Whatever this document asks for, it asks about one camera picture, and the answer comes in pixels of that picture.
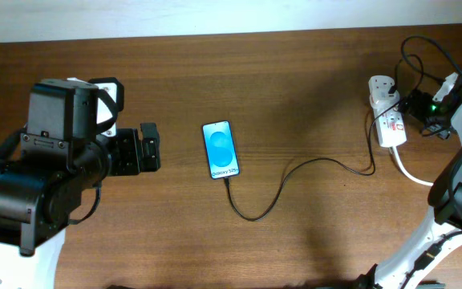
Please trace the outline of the blue Galaxy smartphone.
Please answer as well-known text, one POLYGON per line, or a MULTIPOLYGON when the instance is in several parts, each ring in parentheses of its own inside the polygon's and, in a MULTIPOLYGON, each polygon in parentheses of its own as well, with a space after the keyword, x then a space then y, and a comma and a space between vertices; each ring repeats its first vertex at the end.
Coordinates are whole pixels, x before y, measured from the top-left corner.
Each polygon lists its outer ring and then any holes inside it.
POLYGON ((227 120, 202 126, 210 177, 213 180, 240 174, 237 152, 227 120))

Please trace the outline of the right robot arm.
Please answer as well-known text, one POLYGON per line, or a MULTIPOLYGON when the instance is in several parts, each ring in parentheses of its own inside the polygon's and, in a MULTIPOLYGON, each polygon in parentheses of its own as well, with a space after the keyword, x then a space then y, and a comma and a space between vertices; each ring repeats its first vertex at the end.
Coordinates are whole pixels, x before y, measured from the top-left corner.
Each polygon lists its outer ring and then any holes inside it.
POLYGON ((353 288, 423 288, 423 279, 462 246, 462 71, 439 79, 431 96, 418 89, 403 98, 398 80, 386 75, 369 79, 369 101, 379 144, 396 154, 406 139, 404 114, 415 117, 434 134, 457 133, 461 148, 444 171, 429 183, 428 211, 411 237, 390 258, 360 275, 353 288))

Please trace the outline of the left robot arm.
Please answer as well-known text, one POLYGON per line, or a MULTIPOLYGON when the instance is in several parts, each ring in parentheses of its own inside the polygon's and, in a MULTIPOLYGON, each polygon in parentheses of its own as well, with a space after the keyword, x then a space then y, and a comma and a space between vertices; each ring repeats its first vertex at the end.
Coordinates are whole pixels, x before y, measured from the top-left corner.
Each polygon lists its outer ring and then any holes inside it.
POLYGON ((0 288, 52 288, 72 213, 107 177, 160 168, 153 123, 118 128, 117 79, 44 79, 26 124, 0 146, 0 288))

